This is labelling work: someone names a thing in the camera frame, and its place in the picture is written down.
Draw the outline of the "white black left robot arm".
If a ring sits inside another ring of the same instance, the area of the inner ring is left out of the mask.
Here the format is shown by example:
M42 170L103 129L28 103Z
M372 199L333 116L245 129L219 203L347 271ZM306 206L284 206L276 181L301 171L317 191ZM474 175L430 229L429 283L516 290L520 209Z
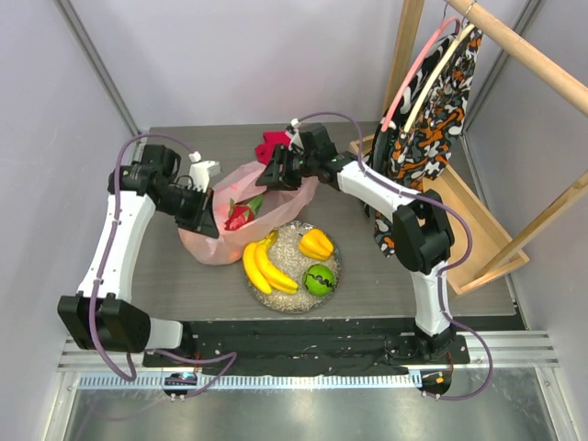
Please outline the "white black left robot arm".
M141 242L155 212L172 217L181 230L219 236L209 181L220 164L198 153L189 159L184 185L176 181L180 155L157 144L146 145L140 160L110 175L107 216L92 263L76 293L61 297L57 307L79 348L132 354L163 349L178 367L194 359L196 345L183 323L153 318L131 303Z

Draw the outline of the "pink plastic bag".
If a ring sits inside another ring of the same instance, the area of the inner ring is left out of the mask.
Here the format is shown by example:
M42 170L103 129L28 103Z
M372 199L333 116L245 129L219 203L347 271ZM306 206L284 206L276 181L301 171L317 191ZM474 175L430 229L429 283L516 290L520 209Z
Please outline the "pink plastic bag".
M178 231L183 245L201 264L223 266L240 260L246 245L295 220L310 204L317 178L304 178L294 191L268 190L255 184L264 170L263 164L251 162L214 186L213 215L218 238Z

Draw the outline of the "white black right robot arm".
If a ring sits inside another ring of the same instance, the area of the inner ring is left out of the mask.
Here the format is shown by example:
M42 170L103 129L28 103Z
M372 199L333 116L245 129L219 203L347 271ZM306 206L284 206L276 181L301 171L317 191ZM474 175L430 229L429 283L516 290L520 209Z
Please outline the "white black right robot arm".
M445 268L455 238L434 191L420 193L368 171L350 152L339 153L320 123L287 128L289 144L274 148L256 184L270 190L299 188L304 177L316 177L358 198L392 223L394 255L410 271L416 301L416 355L434 363L447 353L455 326L447 311Z

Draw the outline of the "yellow fake bell pepper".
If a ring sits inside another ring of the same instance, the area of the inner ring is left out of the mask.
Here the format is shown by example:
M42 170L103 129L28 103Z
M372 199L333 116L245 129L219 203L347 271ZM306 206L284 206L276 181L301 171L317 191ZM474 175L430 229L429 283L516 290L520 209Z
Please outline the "yellow fake bell pepper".
M334 252L334 244L322 230L314 228L301 236L299 250L309 258L326 261Z

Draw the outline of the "green fake watermelon ball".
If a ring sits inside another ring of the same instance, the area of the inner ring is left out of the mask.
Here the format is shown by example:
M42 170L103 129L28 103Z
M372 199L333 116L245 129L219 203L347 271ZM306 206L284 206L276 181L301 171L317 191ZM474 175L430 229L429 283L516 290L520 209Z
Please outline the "green fake watermelon ball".
M334 291L334 273L324 265L312 265L304 273L302 284L315 297L324 297Z

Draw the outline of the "yellow fake banana bunch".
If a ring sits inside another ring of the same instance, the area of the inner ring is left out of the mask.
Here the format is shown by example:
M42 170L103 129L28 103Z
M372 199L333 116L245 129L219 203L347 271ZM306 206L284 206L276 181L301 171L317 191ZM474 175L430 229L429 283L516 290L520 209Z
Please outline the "yellow fake banana bunch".
M243 251L243 268L249 281L265 295L275 290L293 295L299 284L281 270L269 258L269 250L276 243L278 231L271 231L264 239L246 245Z

